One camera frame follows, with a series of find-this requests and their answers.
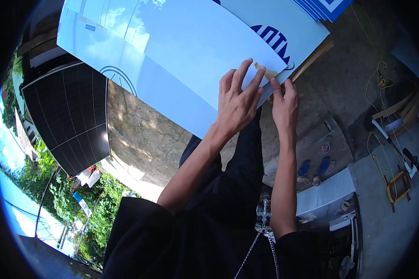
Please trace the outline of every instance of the necklace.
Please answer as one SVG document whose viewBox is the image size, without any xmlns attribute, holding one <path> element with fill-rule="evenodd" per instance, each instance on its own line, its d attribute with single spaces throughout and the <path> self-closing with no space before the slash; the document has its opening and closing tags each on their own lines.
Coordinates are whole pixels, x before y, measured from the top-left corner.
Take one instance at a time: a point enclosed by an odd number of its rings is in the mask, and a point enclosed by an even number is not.
<svg viewBox="0 0 419 279">
<path fill-rule="evenodd" d="M 262 227 L 260 227 L 259 232 L 256 235 L 255 240 L 253 241 L 253 244 L 251 244 L 251 247 L 248 250 L 247 255 L 245 256 L 245 259 L 243 260 L 242 264 L 240 265 L 240 268 L 239 268 L 238 272 L 236 273 L 236 276 L 235 276 L 234 279 L 237 279 L 237 277 L 239 276 L 239 273 L 240 273 L 243 265 L 245 264 L 245 261 L 247 260 L 248 256 L 250 255 L 250 252 L 253 249 L 253 246 L 256 244 L 256 241 L 258 240 L 258 238 L 259 238 L 259 236 L 261 235 L 262 232 L 265 232 L 265 234 L 267 235 L 268 242 L 270 243 L 270 247 L 272 248 L 272 254 L 273 254 L 273 259 L 275 261 L 275 268 L 276 268 L 276 278 L 279 279 L 278 261 L 276 260 L 275 247 L 273 245 L 272 236 L 270 235 L 270 233 L 268 232 L 268 230 L 265 227 L 265 222 L 267 220 L 267 217 L 272 216 L 272 213 L 267 213 L 267 202 L 268 202 L 268 200 L 264 199 L 264 211 L 263 212 L 256 211 L 257 216 L 262 216 Z"/>
</svg>

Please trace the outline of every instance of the person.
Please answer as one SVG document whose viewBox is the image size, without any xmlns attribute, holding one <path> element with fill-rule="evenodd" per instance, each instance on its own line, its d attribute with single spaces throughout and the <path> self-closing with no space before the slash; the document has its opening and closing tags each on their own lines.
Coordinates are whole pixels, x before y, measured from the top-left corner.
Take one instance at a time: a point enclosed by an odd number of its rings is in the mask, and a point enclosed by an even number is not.
<svg viewBox="0 0 419 279">
<path fill-rule="evenodd" d="M 122 198 L 105 257 L 104 278 L 315 278 L 318 242 L 297 231 L 296 123 L 299 97 L 276 79 L 273 119 L 280 155 L 271 196 L 276 243 L 254 230 L 262 177 L 259 84 L 265 68 L 241 89 L 247 59 L 219 82 L 217 119 L 203 139 L 192 136 L 179 170 L 158 198 Z M 237 132 L 222 171 L 220 151 Z"/>
</svg>

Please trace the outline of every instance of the hand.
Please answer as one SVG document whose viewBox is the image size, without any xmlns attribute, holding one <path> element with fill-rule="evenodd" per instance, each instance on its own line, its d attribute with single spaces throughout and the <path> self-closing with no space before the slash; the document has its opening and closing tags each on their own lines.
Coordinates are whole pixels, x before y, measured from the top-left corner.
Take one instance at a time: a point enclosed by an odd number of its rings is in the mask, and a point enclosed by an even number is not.
<svg viewBox="0 0 419 279">
<path fill-rule="evenodd" d="M 263 88 L 259 84 L 265 73 L 262 67 L 242 91 L 242 82 L 248 67 L 253 62 L 249 58 L 242 62 L 239 69 L 229 70 L 219 81 L 219 105 L 215 126 L 230 139 L 245 128 L 256 115 L 256 108 Z"/>
<path fill-rule="evenodd" d="M 281 86 L 277 79 L 270 80 L 273 90 L 273 120 L 278 128 L 280 141 L 292 141 L 296 144 L 296 124 L 298 120 L 299 96 L 290 79 L 284 82 L 285 94 L 282 96 Z"/>
</svg>

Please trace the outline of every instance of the flip flop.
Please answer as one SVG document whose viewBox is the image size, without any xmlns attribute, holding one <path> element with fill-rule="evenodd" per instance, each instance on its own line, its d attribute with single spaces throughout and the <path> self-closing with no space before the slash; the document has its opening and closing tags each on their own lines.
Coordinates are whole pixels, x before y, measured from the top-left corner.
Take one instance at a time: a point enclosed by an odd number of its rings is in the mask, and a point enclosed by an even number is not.
<svg viewBox="0 0 419 279">
<path fill-rule="evenodd" d="M 328 169 L 324 172 L 325 175 L 330 175 L 333 171 L 334 171 L 334 166 L 335 166 L 335 160 L 332 160 L 329 163 Z"/>
<path fill-rule="evenodd" d="M 322 174 L 324 173 L 328 167 L 329 167 L 329 157 L 324 157 L 323 160 L 321 161 L 320 166 L 318 167 L 317 173 L 318 174 Z"/>
<path fill-rule="evenodd" d="M 296 177 L 296 181 L 300 183 L 304 183 L 304 185 L 309 185 L 311 182 L 307 179 L 306 176 L 298 176 Z"/>
<path fill-rule="evenodd" d="M 319 176 L 315 176 L 314 177 L 314 180 L 312 181 L 312 185 L 313 186 L 319 186 L 320 184 L 321 184 L 320 177 Z"/>
<path fill-rule="evenodd" d="M 329 145 L 331 140 L 332 140 L 331 136 L 325 137 L 324 138 L 324 143 L 321 146 L 321 150 L 318 153 L 326 155 L 329 152 L 329 150 L 331 150 L 331 146 Z"/>
<path fill-rule="evenodd" d="M 305 176 L 309 171 L 309 165 L 311 164 L 310 160 L 305 160 L 302 162 L 301 166 L 298 169 L 298 176 Z"/>
</svg>

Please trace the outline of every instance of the black solar panel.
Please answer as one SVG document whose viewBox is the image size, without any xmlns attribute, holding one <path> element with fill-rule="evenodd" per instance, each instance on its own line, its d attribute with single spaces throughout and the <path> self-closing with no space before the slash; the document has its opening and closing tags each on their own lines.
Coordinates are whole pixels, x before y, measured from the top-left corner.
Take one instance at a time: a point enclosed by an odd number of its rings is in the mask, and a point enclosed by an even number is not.
<svg viewBox="0 0 419 279">
<path fill-rule="evenodd" d="M 70 176 L 110 155 L 106 89 L 106 77 L 84 63 L 49 73 L 22 89 L 40 137 Z"/>
</svg>

